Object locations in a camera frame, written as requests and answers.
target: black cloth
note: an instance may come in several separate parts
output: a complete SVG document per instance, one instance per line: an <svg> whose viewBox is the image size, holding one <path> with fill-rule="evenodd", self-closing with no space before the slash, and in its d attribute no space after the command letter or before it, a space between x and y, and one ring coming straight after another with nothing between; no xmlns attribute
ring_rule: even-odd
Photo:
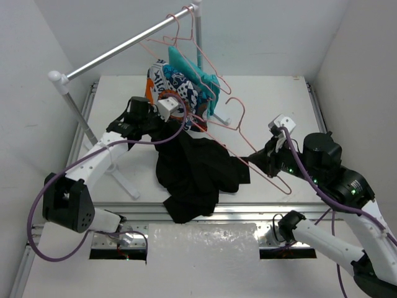
<svg viewBox="0 0 397 298"><path fill-rule="evenodd" d="M170 137L179 126L177 122L168 122L152 140ZM199 215L211 215L219 191L237 192L240 184L250 183L249 168L230 157L227 149L216 141L192 138L182 131L170 142L156 145L156 150L156 176L171 195L163 204L177 224Z"/></svg>

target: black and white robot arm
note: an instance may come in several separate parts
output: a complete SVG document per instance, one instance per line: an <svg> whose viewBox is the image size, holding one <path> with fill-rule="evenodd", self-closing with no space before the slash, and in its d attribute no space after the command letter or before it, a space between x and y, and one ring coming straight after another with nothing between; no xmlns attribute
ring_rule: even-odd
<svg viewBox="0 0 397 298"><path fill-rule="evenodd" d="M132 97L126 111L110 123L102 138L84 155L87 159L67 171L44 193L43 216L78 233L86 230L117 232L125 219L95 208L90 193L98 179L132 148L133 144L126 140L138 141L143 135L158 132L178 106L173 97L158 101L156 108L143 97ZM94 154L104 147L105 150ZM48 175L45 183L54 175Z"/></svg>
<svg viewBox="0 0 397 298"><path fill-rule="evenodd" d="M280 115L269 128L274 136L264 149L251 155L249 161L270 177L284 171L305 179L286 142L284 130L293 131L293 120ZM341 154L341 146L334 142L330 133L311 133L305 137L303 152L298 153L298 158L311 181L333 202L366 212L385 229L364 215L325 201L340 212L363 248L332 236L296 211L279 221L279 233L287 242L306 243L339 264L370 297L397 297L397 246L391 241L394 235L383 219L368 182L361 174L341 165Z"/></svg>

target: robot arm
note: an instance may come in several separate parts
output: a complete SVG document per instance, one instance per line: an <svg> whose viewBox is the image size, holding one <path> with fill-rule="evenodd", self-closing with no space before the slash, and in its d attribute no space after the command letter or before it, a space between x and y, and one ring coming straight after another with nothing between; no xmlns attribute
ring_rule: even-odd
<svg viewBox="0 0 397 298"><path fill-rule="evenodd" d="M280 130L281 127L292 132L295 123L284 115L278 116L269 124L274 136L264 149L251 155L249 161L270 177L284 171L304 179L285 142L286 136ZM331 133L311 133L305 137L303 152L298 157L321 191L335 202L365 211L388 231L368 182L359 173L343 167L341 155L342 148L334 142ZM333 237L295 211L279 222L281 236L288 242L296 240L306 243L335 261L353 276L356 284L370 297L397 297L397 247L368 218L348 213L331 204L330 207L341 213L363 249Z"/></svg>
<svg viewBox="0 0 397 298"><path fill-rule="evenodd" d="M132 97L126 111L110 123L102 138L84 157L104 147L106 150L67 171L45 192L43 217L78 233L88 229L117 232L120 223L125 219L109 211L95 208L90 192L105 171L114 166L115 161L132 148L133 144L126 143L126 140L140 140L143 135L158 132L178 106L176 99L169 97L158 101L155 110L147 99ZM45 182L47 183L54 175L52 173L47 176Z"/></svg>

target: white pipe connector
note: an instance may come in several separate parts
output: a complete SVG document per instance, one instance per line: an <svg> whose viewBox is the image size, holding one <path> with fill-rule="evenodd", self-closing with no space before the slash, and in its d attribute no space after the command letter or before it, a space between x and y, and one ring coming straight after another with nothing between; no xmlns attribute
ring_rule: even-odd
<svg viewBox="0 0 397 298"><path fill-rule="evenodd" d="M59 71L53 70L48 73L48 79L54 84L59 94L65 95L69 93L69 89L66 87L66 84L69 83L69 79L65 74L61 74Z"/></svg>
<svg viewBox="0 0 397 298"><path fill-rule="evenodd" d="M201 2L202 0L193 0L194 16L201 17Z"/></svg>

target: gray wall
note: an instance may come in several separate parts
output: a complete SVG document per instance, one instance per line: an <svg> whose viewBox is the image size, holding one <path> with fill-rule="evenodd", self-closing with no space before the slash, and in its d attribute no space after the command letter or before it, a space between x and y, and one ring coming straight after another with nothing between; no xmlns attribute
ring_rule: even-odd
<svg viewBox="0 0 397 298"><path fill-rule="evenodd" d="M344 163L369 180L395 233L396 15L396 0L351 0L315 83Z"/></svg>
<svg viewBox="0 0 397 298"><path fill-rule="evenodd" d="M179 11L190 0L35 2L77 68L163 20L168 13ZM203 0L203 48L224 75L303 75L312 80L348 2ZM181 24L181 36L189 36L189 17ZM175 30L173 25L161 35L172 35ZM167 59L166 46L148 45ZM181 46L194 58L192 44L181 42ZM135 46L90 71L84 79L91 83L100 75L145 75L152 62L151 56Z"/></svg>
<svg viewBox="0 0 397 298"><path fill-rule="evenodd" d="M30 205L65 165L76 123L47 80L71 65L33 0L0 0L0 28L0 297L8 297ZM71 92L82 103L80 81Z"/></svg>

